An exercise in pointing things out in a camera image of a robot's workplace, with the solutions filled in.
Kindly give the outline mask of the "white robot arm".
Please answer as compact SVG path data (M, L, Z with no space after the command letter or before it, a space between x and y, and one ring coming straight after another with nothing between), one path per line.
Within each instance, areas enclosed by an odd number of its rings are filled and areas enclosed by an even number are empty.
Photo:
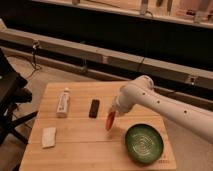
M156 93L154 82L147 75L122 86L110 112L123 116L135 105L147 107L213 144L213 112Z

